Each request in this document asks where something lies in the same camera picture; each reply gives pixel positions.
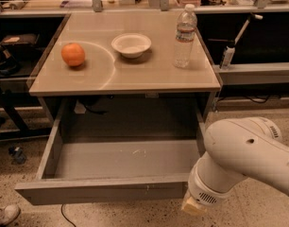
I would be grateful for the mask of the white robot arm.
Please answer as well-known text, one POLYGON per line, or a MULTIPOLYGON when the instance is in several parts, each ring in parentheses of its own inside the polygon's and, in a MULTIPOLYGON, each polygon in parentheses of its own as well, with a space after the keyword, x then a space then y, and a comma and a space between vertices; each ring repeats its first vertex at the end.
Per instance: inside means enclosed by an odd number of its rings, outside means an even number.
POLYGON ((192 168, 181 210, 200 215, 230 196, 231 189, 252 178, 289 197, 289 147, 281 131, 264 117, 229 118, 204 133, 204 154, 192 168))

